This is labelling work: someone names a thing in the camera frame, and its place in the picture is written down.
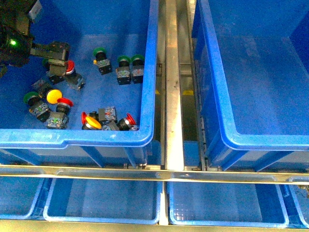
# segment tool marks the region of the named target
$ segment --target blue plastic crate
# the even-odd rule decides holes
[[[0,79],[0,147],[30,157],[28,161],[33,164],[145,164],[145,146],[154,133],[158,0],[41,0],[41,3],[42,19],[31,27],[35,42],[68,42],[70,59],[86,79],[86,85],[80,92],[68,88],[65,82],[55,86],[74,106],[69,114],[69,129],[47,130],[23,103],[31,85],[46,76],[42,59],[31,57],[22,68],[9,67]],[[107,50],[112,73],[102,76],[93,65],[93,50],[97,47]],[[145,56],[143,84],[119,86],[115,74],[117,57],[135,54]],[[115,106],[119,119],[131,113],[140,130],[81,130],[82,111],[106,106]]]
[[[280,186],[290,228],[309,228],[309,199],[307,191],[297,185]]]
[[[54,179],[44,209],[48,221],[156,224],[162,183]]]
[[[0,218],[41,219],[46,185],[44,178],[0,177]]]
[[[289,224],[279,186],[169,183],[174,225],[285,228]]]
[[[211,167],[309,167],[308,11],[307,0],[197,1],[193,37]]]

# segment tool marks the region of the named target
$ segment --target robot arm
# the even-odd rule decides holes
[[[0,0],[0,77],[6,73],[7,65],[22,67],[29,62],[30,55],[47,58],[52,74],[63,76],[66,73],[69,44],[33,42],[30,26],[41,14],[39,0]]]

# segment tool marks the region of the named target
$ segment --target green indicator light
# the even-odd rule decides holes
[[[11,40],[10,44],[13,45],[13,46],[15,46],[17,43],[16,43],[15,40]]]

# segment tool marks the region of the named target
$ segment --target yellow marking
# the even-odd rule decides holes
[[[194,92],[193,92],[193,90],[185,90],[183,92],[183,95],[194,95]]]

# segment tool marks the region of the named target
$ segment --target blue plastic bin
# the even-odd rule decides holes
[[[0,177],[0,219],[40,219],[45,185],[43,178]]]
[[[197,144],[184,142],[186,164],[199,161]],[[170,182],[169,220],[174,225],[285,228],[279,186]]]
[[[308,11],[307,0],[197,1],[193,37],[211,167],[309,167]]]
[[[30,160],[25,159],[33,164],[145,164],[144,148],[154,133],[158,0],[41,0],[41,3],[42,19],[31,27],[35,42],[68,42],[70,59],[86,79],[86,85],[80,92],[68,88],[65,82],[55,85],[74,106],[68,130],[47,130],[23,103],[31,85],[46,76],[42,59],[31,57],[22,68],[9,67],[0,79],[0,147],[13,154],[25,154]],[[93,64],[93,50],[97,47],[107,50],[112,73],[102,76]],[[143,84],[119,86],[115,74],[117,58],[135,54],[145,56]],[[81,130],[82,111],[107,106],[116,107],[119,119],[132,114],[140,130]]]
[[[290,228],[309,228],[309,199],[307,191],[297,185],[280,186]]]
[[[54,179],[44,209],[48,221],[156,224],[162,183]]]

